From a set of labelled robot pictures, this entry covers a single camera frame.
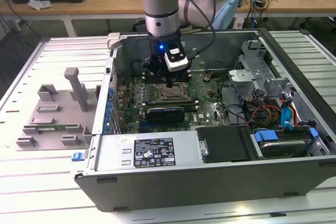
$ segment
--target screw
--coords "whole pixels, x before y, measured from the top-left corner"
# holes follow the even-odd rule
[[[201,149],[201,155],[202,156],[207,156],[208,155],[208,151],[206,149]]]

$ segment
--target warning label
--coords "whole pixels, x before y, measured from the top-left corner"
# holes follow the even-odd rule
[[[134,167],[176,165],[174,143],[170,138],[134,141]]]

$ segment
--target blue clip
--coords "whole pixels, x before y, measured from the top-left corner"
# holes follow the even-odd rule
[[[85,160],[85,158],[84,158],[84,153],[83,152],[75,152],[72,155],[72,158],[71,158],[71,161],[73,161],[73,162],[84,161],[84,160]]]
[[[290,119],[292,117],[292,111],[290,108],[283,108],[281,112],[281,125],[283,127],[288,127],[290,130],[293,129],[293,126],[290,125]]]
[[[258,131],[257,133],[254,134],[254,137],[256,138],[257,142],[276,141],[279,139],[277,133],[272,130]]]
[[[108,127],[106,124],[103,125],[103,130],[104,131],[109,131],[110,127]]]
[[[115,92],[116,91],[113,88],[109,88],[109,96],[114,95]]]
[[[113,103],[112,103],[112,102],[107,102],[107,103],[106,103],[106,107],[107,107],[107,108],[110,109],[110,108],[112,108],[112,106],[113,106]]]
[[[109,108],[105,109],[105,115],[109,116],[111,115],[112,111]]]
[[[317,139],[319,137],[319,133],[317,132],[315,128],[310,128],[310,133],[314,139]]]
[[[104,117],[104,123],[109,123],[110,122],[110,118],[108,116]]]

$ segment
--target floor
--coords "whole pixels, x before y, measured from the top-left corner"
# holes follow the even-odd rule
[[[294,27],[289,28],[292,18],[269,18],[262,21],[259,26],[268,30],[301,29],[299,24],[301,18]],[[115,32],[132,31],[134,19],[110,20],[112,29]],[[5,94],[10,84],[20,72],[22,66],[33,52],[39,39],[34,33],[21,23],[20,33],[9,32],[0,41],[0,98]],[[67,37],[66,29],[62,21],[33,21],[30,25],[41,37]],[[252,22],[247,22],[246,27],[251,27]],[[306,22],[305,29],[310,31],[328,50],[336,54],[336,32],[332,31],[331,24],[326,19],[311,18]],[[75,27],[79,36],[103,36],[108,34],[105,20],[78,20]]]

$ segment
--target white paper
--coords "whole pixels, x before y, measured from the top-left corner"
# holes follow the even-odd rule
[[[28,5],[36,10],[43,8],[50,8],[53,5],[50,1],[40,1],[40,0],[29,0]]]

